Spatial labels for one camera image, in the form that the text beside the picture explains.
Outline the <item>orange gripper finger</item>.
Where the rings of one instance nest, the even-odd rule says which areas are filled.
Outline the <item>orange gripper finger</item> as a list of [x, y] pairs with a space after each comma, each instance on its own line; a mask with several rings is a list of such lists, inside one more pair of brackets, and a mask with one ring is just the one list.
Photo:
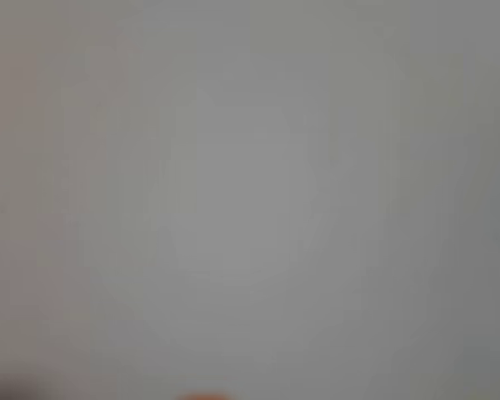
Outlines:
[[189, 392], [177, 397], [177, 400], [234, 400], [234, 397], [225, 392]]

